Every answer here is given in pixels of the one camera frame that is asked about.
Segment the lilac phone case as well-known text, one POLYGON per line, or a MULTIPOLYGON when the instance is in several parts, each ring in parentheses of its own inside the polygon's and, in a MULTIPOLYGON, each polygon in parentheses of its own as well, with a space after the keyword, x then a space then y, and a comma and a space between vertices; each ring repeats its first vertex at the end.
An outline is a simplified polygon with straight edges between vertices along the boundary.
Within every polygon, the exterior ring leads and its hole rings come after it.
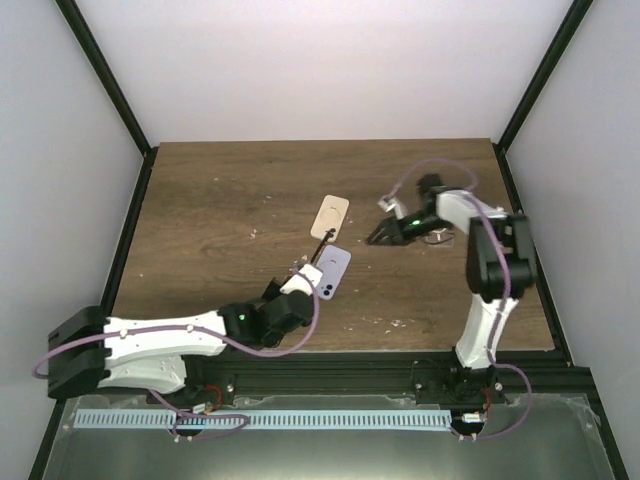
POLYGON ((351 259, 349 251, 334 245, 327 245, 322 250, 315 264, 322 272, 318 286, 318 295, 322 300, 331 300, 335 296, 351 259))

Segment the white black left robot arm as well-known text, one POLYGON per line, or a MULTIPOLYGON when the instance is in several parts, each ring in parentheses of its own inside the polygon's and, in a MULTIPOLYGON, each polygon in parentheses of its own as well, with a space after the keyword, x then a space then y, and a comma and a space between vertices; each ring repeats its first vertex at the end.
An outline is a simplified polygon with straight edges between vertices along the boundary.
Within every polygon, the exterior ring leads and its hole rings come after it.
POLYGON ((297 352, 280 349, 299 328, 312 335, 324 294, 324 272, 305 263, 285 281, 271 280, 263 295, 189 317, 125 319, 87 306, 54 329, 48 350, 32 369, 46 381, 47 395, 67 400, 105 388, 152 390, 181 403, 196 402, 203 377, 187 369, 187 358, 213 358, 228 349, 258 358, 297 352))

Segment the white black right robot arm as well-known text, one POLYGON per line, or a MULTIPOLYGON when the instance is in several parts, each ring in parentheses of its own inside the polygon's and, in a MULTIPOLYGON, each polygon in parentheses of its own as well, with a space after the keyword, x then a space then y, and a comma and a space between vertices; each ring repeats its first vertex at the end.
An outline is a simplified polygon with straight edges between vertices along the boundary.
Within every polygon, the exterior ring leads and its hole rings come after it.
POLYGON ((460 368, 444 378, 447 396, 458 403, 480 390, 473 370, 495 364, 506 322, 537 278, 529 220, 480 201, 472 192, 445 185, 437 174, 423 176, 417 191, 420 208, 410 213, 391 192, 378 201, 388 216, 367 237, 374 246, 406 246, 442 229, 467 236, 466 283, 471 306, 455 346, 460 368))

